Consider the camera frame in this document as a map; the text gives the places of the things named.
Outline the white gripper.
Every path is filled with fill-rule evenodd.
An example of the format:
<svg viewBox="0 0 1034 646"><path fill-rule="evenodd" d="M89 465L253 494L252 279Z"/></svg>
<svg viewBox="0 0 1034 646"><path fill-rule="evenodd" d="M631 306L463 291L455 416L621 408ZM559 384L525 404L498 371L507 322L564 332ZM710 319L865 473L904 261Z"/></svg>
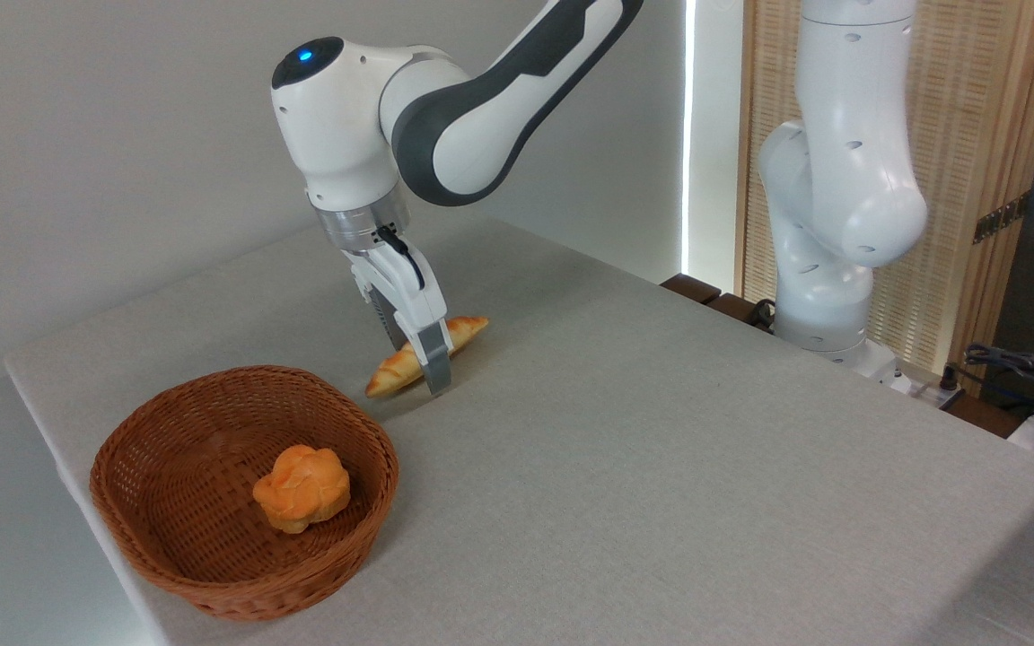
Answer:
<svg viewBox="0 0 1034 646"><path fill-rule="evenodd" d="M406 239L344 254L358 290L372 303L393 347L413 344L431 396L452 384L447 305L434 271Z"/></svg>

